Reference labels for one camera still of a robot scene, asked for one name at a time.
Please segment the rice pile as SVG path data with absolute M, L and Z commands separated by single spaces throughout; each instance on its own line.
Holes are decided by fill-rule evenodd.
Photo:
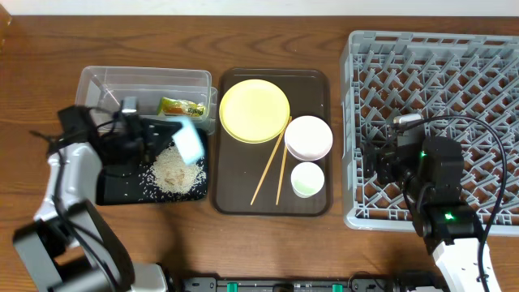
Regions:
M 121 186 L 125 204 L 173 203 L 204 199 L 208 193 L 207 166 L 202 157 L 186 165 L 175 145 L 163 150 L 153 163 L 140 164 Z

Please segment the white cup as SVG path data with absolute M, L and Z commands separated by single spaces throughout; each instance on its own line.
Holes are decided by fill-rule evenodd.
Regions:
M 302 162 L 294 167 L 290 182 L 298 197 L 309 198 L 323 188 L 324 172 L 316 163 Z

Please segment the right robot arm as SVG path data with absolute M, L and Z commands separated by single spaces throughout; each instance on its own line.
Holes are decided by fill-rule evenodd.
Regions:
M 396 183 L 410 211 L 416 234 L 433 256 L 451 291 L 498 291 L 484 229 L 474 209 L 461 198 L 465 168 L 461 144 L 420 129 L 398 135 L 377 148 L 362 147 L 365 178 Z

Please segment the blue bowl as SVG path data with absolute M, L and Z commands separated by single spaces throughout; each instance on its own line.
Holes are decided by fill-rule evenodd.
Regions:
M 205 154 L 204 145 L 198 131 L 188 117 L 174 117 L 173 121 L 181 125 L 181 128 L 172 135 L 174 144 L 184 163 L 193 165 Z

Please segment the green snack wrapper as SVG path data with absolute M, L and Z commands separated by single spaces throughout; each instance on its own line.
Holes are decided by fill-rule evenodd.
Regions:
M 206 112 L 203 103 L 195 103 L 188 100 L 178 100 L 162 97 L 157 109 L 158 116 L 189 116 L 201 117 Z

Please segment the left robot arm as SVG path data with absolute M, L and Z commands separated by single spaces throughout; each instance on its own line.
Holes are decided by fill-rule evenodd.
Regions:
M 138 264 L 95 207 L 105 166 L 150 162 L 156 135 L 133 109 L 111 114 L 99 132 L 91 108 L 58 112 L 61 135 L 32 135 L 48 144 L 49 181 L 33 222 L 17 229 L 13 246 L 39 291 L 173 291 L 161 264 Z

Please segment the pink bowl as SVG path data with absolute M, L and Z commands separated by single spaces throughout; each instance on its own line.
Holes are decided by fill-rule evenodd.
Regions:
M 290 154 L 300 161 L 317 161 L 332 148 L 333 135 L 330 126 L 316 116 L 301 116 L 286 128 L 285 144 Z

